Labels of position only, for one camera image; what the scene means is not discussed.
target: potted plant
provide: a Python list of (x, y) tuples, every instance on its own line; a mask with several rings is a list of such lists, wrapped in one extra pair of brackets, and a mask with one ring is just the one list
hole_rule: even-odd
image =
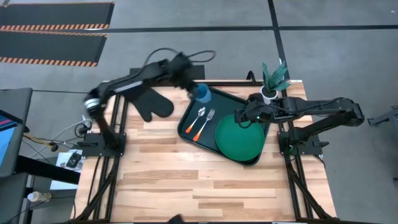
[(262, 63), (262, 78), (263, 78), (263, 86), (260, 89), (262, 97), (264, 99), (264, 103), (270, 104), (271, 100), (278, 97), (278, 90), (285, 90), (290, 86), (288, 83), (288, 79), (284, 79), (284, 75), (287, 71), (285, 66), (285, 62), (282, 62), (281, 65), (274, 71), (272, 75), (269, 74), (267, 65)]

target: orange-handled spoon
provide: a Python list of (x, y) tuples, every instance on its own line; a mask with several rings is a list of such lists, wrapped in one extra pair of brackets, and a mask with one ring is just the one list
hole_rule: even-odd
[(198, 110), (198, 116), (197, 118), (193, 121), (193, 123), (191, 124), (191, 126), (189, 126), (187, 128), (187, 130), (185, 130), (186, 133), (189, 133), (191, 131), (191, 129), (193, 128), (193, 125), (195, 124), (195, 122), (198, 120), (198, 118), (200, 118), (201, 116), (205, 115), (206, 112), (206, 108), (202, 107)]
[(203, 128), (205, 127), (207, 121), (211, 120), (213, 118), (213, 115), (216, 111), (214, 109), (211, 109), (209, 114), (207, 115), (206, 118), (206, 122), (203, 124), (203, 126), (201, 127), (201, 129), (199, 130), (198, 134), (193, 138), (194, 141), (198, 141), (199, 140), (199, 136), (201, 134), (201, 131), (203, 130)]

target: black floor mat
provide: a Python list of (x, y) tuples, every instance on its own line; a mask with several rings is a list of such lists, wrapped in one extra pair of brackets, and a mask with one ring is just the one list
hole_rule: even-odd
[(0, 29), (105, 29), (113, 8), (113, 2), (9, 4), (0, 6)]
[(0, 31), (0, 62), (95, 67), (107, 36), (48, 31)]

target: white pot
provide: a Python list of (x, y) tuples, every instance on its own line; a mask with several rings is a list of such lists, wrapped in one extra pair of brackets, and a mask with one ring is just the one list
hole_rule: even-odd
[(261, 95), (262, 95), (262, 98), (264, 99), (264, 103), (265, 103), (265, 104), (270, 104), (270, 103), (271, 103), (271, 100), (274, 100), (274, 99), (276, 99), (276, 98), (278, 97), (278, 91), (275, 91), (275, 96), (273, 96), (273, 97), (265, 96), (264, 94), (262, 94), (262, 89), (263, 89), (263, 88), (264, 88), (264, 86), (261, 87), (260, 93), (261, 93)]

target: white cable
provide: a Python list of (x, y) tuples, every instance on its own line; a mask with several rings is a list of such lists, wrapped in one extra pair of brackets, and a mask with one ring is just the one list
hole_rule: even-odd
[[(75, 126), (78, 125), (78, 124), (84, 124), (85, 122), (87, 122), (87, 120), (89, 120), (89, 119), (86, 119), (86, 118), (83, 116), (83, 119), (82, 119), (81, 121), (76, 122), (75, 124), (72, 124), (72, 125), (70, 125), (70, 126), (67, 126), (67, 127), (64, 128), (59, 134), (57, 134), (54, 138), (52, 138), (51, 141), (56, 140), (56, 139), (57, 139), (62, 133), (64, 133), (66, 130), (68, 130), (68, 129), (70, 129), (70, 128), (73, 128), (73, 127), (75, 127)], [(47, 147), (47, 146), (44, 146), (42, 149), (38, 150), (38, 151), (35, 152), (33, 155), (29, 156), (29, 158), (32, 158), (32, 157), (36, 156), (38, 153), (42, 152), (46, 147)]]

